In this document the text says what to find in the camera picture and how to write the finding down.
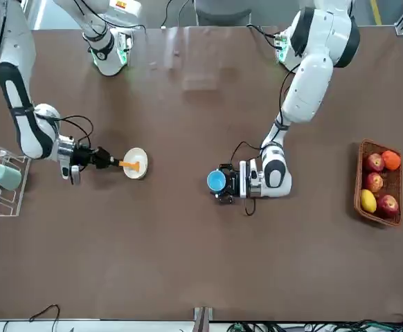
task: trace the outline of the basket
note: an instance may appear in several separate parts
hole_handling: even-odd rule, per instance
[[[363,177],[364,177],[364,169],[363,169],[363,161],[365,158],[370,156],[371,154],[382,154],[386,150],[391,150],[398,154],[400,158],[402,157],[401,153],[397,150],[391,149],[390,147],[384,147],[383,145],[379,145],[370,140],[363,140],[360,144],[359,148],[359,161],[357,164],[357,178],[355,180],[355,193],[354,193],[354,207],[358,213],[367,219],[377,221],[384,225],[397,227],[402,223],[402,213],[403,213],[403,199],[402,199],[402,165],[395,171],[389,171],[385,169],[380,172],[380,176],[383,178],[383,188],[374,193],[376,199],[385,194],[392,195],[397,200],[399,204],[399,213],[392,218],[385,218],[382,215],[379,215],[377,212],[373,214],[364,211],[360,205],[360,194],[363,189]]]

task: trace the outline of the white dish rack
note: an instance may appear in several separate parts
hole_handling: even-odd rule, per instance
[[[0,165],[18,169],[21,173],[21,183],[16,190],[6,190],[0,186],[0,216],[18,216],[28,179],[30,159],[0,147]]]

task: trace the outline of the red apple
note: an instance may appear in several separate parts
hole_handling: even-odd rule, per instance
[[[365,168],[368,171],[381,172],[384,168],[384,160],[379,154],[371,154],[367,157]]]
[[[378,192],[383,187],[383,179],[378,173],[369,173],[365,179],[365,189]]]
[[[383,212],[386,216],[395,216],[399,211],[398,203],[391,195],[384,195],[378,199],[377,207],[378,210]]]

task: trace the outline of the cup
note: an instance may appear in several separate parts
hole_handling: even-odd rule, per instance
[[[21,173],[18,169],[0,165],[0,186],[7,190],[15,190],[21,182]]]
[[[216,194],[220,193],[226,187],[226,177],[223,172],[218,169],[209,173],[207,182],[209,189]]]

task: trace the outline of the brown table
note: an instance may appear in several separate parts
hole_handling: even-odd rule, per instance
[[[150,156],[143,181],[117,170],[72,187],[33,163],[20,217],[0,219],[0,318],[58,303],[62,317],[189,320],[401,320],[403,225],[381,228],[352,206],[358,144],[403,154],[403,38],[361,29],[319,113],[293,125],[289,197],[219,206],[206,175],[241,141],[258,144],[285,75],[246,28],[136,33],[129,70],[103,77],[78,31],[37,32],[31,92],[96,125],[92,140]],[[67,124],[63,134],[75,133]],[[0,144],[17,150],[0,92]],[[238,158],[255,152],[243,149]]]

